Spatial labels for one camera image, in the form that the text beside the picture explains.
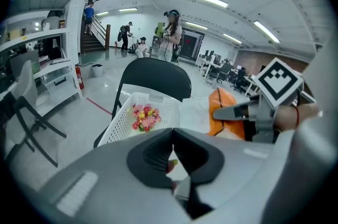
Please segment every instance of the door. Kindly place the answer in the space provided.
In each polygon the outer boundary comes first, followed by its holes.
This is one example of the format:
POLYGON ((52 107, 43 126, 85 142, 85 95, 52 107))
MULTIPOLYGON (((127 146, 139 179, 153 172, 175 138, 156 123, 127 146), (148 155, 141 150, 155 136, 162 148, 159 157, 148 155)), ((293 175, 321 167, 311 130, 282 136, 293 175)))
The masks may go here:
POLYGON ((196 41, 197 41, 196 37, 185 35, 182 43, 182 50, 180 56, 192 58, 192 53, 194 52, 196 41))

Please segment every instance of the black chair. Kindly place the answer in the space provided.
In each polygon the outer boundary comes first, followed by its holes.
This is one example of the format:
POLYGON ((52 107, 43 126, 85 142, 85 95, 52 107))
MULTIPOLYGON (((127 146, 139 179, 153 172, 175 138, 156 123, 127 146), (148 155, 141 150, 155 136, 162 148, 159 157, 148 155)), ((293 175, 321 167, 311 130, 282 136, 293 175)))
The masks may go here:
POLYGON ((229 71, 232 69, 232 65, 224 64, 221 68, 214 67, 213 71, 210 71, 209 77, 216 78, 216 82, 221 82, 222 80, 226 80, 228 77, 229 71))
POLYGON ((237 79, 235 80, 234 85, 231 85, 230 87, 232 87, 235 91, 238 91, 240 93, 244 92, 245 90, 242 88, 242 86, 245 83, 245 68, 242 67, 241 70, 238 71, 238 76, 237 79))
MULTIPOLYGON (((116 115, 117 106, 122 107, 119 98, 123 84, 153 89, 171 96, 180 102, 182 102, 184 98, 190 98, 191 94, 190 78, 182 68, 172 63, 153 58, 134 60, 123 72, 115 98, 111 120, 113 120, 116 115), (147 75, 140 74, 140 69, 142 69, 142 72, 147 73, 147 75)), ((94 148, 98 146, 106 129, 94 141, 94 148)))

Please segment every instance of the man in blue shirt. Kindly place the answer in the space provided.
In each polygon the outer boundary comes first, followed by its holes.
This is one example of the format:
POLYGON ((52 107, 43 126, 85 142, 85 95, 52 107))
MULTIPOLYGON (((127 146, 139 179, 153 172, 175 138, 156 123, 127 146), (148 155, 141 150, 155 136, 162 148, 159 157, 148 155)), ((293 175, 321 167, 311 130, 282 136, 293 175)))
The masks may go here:
POLYGON ((90 2, 89 7, 84 9, 84 13, 86 15, 86 20, 84 21, 84 24, 86 25, 86 28, 84 29, 84 33, 87 33, 87 29, 89 28, 89 34, 91 35, 91 23, 93 21, 94 17, 94 2, 90 2))

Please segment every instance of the white basket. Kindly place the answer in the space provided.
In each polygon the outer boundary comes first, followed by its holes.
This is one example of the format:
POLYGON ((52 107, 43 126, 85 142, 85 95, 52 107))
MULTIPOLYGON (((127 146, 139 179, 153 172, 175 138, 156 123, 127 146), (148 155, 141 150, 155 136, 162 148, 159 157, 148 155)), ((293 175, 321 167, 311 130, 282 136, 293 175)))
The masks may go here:
POLYGON ((159 115, 162 121, 157 122, 152 130, 180 126, 181 102, 174 98, 135 92, 127 99, 116 114, 115 118, 111 121, 99 143, 99 146, 138 134, 146 134, 146 132, 133 130, 132 128, 132 124, 136 120, 136 118, 132 116, 132 106, 134 104, 142 106, 150 104, 153 108, 157 108, 159 110, 159 115))

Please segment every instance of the orange object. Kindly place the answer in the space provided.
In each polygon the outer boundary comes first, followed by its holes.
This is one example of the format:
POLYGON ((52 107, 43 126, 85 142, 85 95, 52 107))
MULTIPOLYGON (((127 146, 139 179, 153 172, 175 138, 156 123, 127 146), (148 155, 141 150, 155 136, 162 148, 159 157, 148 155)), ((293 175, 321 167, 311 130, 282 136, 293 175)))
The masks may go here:
POLYGON ((85 88, 85 85, 83 84, 83 79, 82 79, 82 76, 81 76, 80 67, 75 66, 75 71, 76 71, 76 76, 78 78, 78 82, 79 82, 79 85, 80 85, 80 89, 83 90, 85 88))
POLYGON ((245 139, 244 125, 242 121, 238 120, 215 120, 212 117, 216 109, 230 107, 236 105, 236 100, 233 95, 222 88, 217 88, 211 95, 209 95, 209 121, 210 132, 208 135, 216 136, 224 129, 236 134, 238 137, 245 139))

